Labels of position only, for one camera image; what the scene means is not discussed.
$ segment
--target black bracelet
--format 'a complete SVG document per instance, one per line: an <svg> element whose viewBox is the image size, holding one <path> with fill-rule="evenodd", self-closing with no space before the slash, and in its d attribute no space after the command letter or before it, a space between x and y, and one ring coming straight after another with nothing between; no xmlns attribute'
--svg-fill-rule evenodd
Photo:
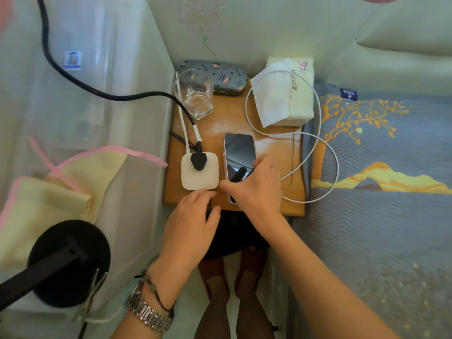
<svg viewBox="0 0 452 339"><path fill-rule="evenodd" d="M150 287L151 291L154 293L155 298L157 299L157 302L159 302L160 307L162 307L162 309L164 311L167 311L170 314L170 316L169 316L170 318L174 318L174 306L176 305L176 303L173 304L171 309L166 309L165 306L162 305L162 302L160 300L159 293L157 292L157 286L154 283L152 283L152 281L150 280L150 276L144 275L143 280L147 284L149 284L149 287Z"/></svg>

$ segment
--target forearm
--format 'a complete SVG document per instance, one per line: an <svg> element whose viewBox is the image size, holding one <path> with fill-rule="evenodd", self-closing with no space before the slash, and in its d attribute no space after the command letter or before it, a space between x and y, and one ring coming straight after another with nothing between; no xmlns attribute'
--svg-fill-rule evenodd
<svg viewBox="0 0 452 339"><path fill-rule="evenodd" d="M176 264L157 260L148 268L147 274L151 276L152 282L157 286L162 304L167 309L171 308L188 279L187 273L179 269ZM165 316L169 315L161 307L147 283L143 286L141 296L158 313ZM135 314L128 311L116 328L112 339L160 339L162 336L161 332L151 329Z"/></svg>
<svg viewBox="0 0 452 339"><path fill-rule="evenodd" d="M275 233L266 237L318 339L398 338L303 243L282 216L272 221L268 228Z"/></svg>

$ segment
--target yellow cloth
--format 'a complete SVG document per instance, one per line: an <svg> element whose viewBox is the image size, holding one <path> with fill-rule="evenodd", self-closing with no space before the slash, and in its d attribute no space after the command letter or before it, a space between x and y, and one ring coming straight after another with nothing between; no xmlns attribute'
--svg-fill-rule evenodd
<svg viewBox="0 0 452 339"><path fill-rule="evenodd" d="M26 268L36 240L59 222L76 219L94 224L105 192L126 158L126 153L106 150L63 163L60 170L84 193L70 190L54 173L45 181L17 179L1 215L0 267Z"/></svg>

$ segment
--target phone screen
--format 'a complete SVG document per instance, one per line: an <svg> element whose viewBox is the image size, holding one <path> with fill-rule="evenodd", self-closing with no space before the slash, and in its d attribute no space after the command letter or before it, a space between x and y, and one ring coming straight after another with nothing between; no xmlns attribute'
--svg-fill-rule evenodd
<svg viewBox="0 0 452 339"><path fill-rule="evenodd" d="M243 177L233 182L240 182L245 179L252 171L253 163L256 160L254 138L248 134L226 133L225 156L227 178L232 180L241 169L240 176L243 175Z"/></svg>

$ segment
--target yellow mountain pattern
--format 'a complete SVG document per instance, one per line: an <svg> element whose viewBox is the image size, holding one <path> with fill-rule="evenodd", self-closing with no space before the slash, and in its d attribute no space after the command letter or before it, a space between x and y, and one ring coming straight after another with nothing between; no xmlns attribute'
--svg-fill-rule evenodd
<svg viewBox="0 0 452 339"><path fill-rule="evenodd" d="M374 180L383 191L387 192L452 194L452 189L449 189L446 184L430 176L407 176L393 171L383 162L373 163L356 175L337 182L335 188L353 189L366 178ZM330 182L322 182L318 179L313 179L311 182L312 187L318 188L331 188L332 185Z"/></svg>

